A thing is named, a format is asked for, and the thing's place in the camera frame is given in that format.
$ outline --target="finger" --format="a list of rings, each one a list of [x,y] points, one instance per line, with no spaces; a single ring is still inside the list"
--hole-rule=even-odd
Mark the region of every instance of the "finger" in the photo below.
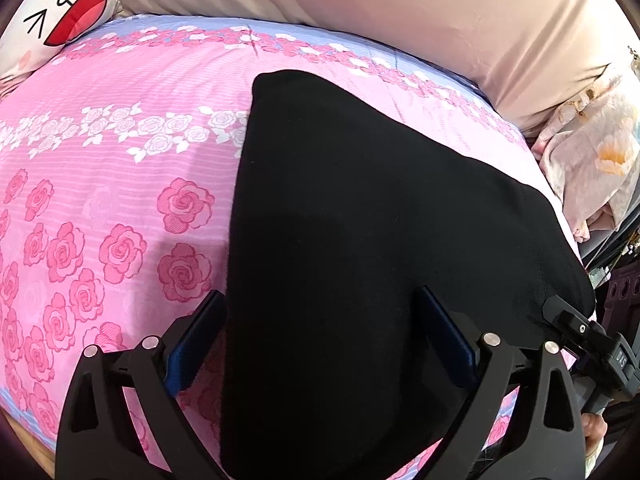
[[[589,456],[598,448],[598,444],[607,433],[608,427],[607,423],[600,415],[593,415],[593,413],[583,413],[582,428],[584,430],[584,436],[586,438],[586,452],[587,456]]]

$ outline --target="metal screw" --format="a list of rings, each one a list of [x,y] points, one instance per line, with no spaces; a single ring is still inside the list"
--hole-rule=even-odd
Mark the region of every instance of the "metal screw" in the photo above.
[[[98,353],[98,347],[96,345],[89,345],[82,353],[84,357],[93,357]]]
[[[500,336],[493,332],[487,332],[482,336],[482,341],[489,346],[498,346],[500,344]]]
[[[560,351],[560,347],[555,341],[546,341],[545,350],[550,354],[557,354]]]
[[[158,346],[159,342],[160,340],[156,336],[150,335],[149,337],[145,337],[143,339],[142,348],[144,348],[145,350],[152,350],[153,348]]]

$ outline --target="beige pillow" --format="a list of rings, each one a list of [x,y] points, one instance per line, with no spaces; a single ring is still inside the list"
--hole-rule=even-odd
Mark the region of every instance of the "beige pillow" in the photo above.
[[[532,132],[638,45],[614,0],[121,0],[132,13],[307,23],[381,41],[476,81]]]

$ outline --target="bed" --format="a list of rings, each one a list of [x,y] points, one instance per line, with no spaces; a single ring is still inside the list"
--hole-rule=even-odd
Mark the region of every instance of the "bed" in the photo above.
[[[26,76],[0,102],[0,404],[49,450],[82,348],[130,348],[164,332],[209,290],[224,290],[259,73],[315,73],[538,190],[578,257],[563,204],[525,137],[465,77],[304,25],[151,14],[98,21],[33,75],[24,62]],[[177,399],[214,457],[223,343]],[[504,399],[487,445],[504,435],[516,394]],[[162,465],[136,399],[127,400],[145,452]],[[433,449],[391,478],[410,480]]]

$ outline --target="white rose pattern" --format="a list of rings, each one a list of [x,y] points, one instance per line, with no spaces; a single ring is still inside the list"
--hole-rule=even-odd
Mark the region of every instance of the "white rose pattern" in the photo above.
[[[84,118],[82,119],[82,122],[84,124],[91,124],[98,117],[101,117],[102,108],[83,108],[82,113],[84,114]]]
[[[192,126],[185,133],[188,142],[206,142],[209,139],[209,130],[204,126]]]
[[[44,137],[49,137],[56,133],[56,129],[58,127],[58,121],[55,119],[50,120],[47,124],[44,125],[42,129],[42,135]]]
[[[207,124],[212,128],[226,128],[231,126],[235,121],[236,114],[231,110],[225,110],[223,112],[213,113]]]
[[[89,133],[88,133],[89,136],[94,136],[99,134],[108,125],[109,125],[109,121],[106,118],[101,117],[100,119],[95,121],[95,123],[92,123],[91,126],[89,126]]]
[[[60,120],[58,121],[58,126],[56,127],[56,134],[57,135],[61,135],[63,132],[65,132],[69,126],[71,126],[71,123],[74,121],[73,117],[60,117]]]
[[[111,114],[110,119],[114,123],[120,122],[126,119],[127,117],[129,117],[130,111],[131,111],[131,108],[118,108],[117,110],[114,110],[114,112]]]
[[[152,115],[138,122],[138,134],[141,136],[157,134],[162,131],[163,126],[164,117]]]
[[[183,132],[189,126],[189,123],[193,120],[193,116],[190,115],[175,115],[171,112],[166,114],[168,120],[164,124],[164,132],[167,134],[176,134]]]
[[[36,147],[28,150],[29,158],[55,150],[64,140],[72,137],[86,136],[82,146],[97,146],[105,139],[104,135],[112,130],[117,142],[146,137],[142,146],[132,146],[126,150],[133,155],[135,163],[141,162],[147,155],[167,153],[174,147],[175,153],[182,153],[192,144],[208,142],[212,133],[217,144],[228,142],[237,148],[235,157],[241,156],[247,110],[213,110],[208,106],[200,106],[198,111],[201,115],[196,119],[194,115],[176,112],[167,112],[165,117],[152,115],[136,118],[135,115],[143,113],[140,102],[116,108],[113,112],[112,108],[113,105],[85,107],[82,109],[84,117],[78,124],[74,124],[73,117],[66,116],[49,120],[51,112],[21,118],[15,126],[0,121],[0,152],[7,147],[9,150],[18,148],[25,138],[28,138],[29,146],[36,143]]]
[[[77,124],[72,124],[64,132],[62,132],[62,138],[63,139],[70,139],[76,133],[78,133],[79,129],[80,129],[80,126],[78,126]]]

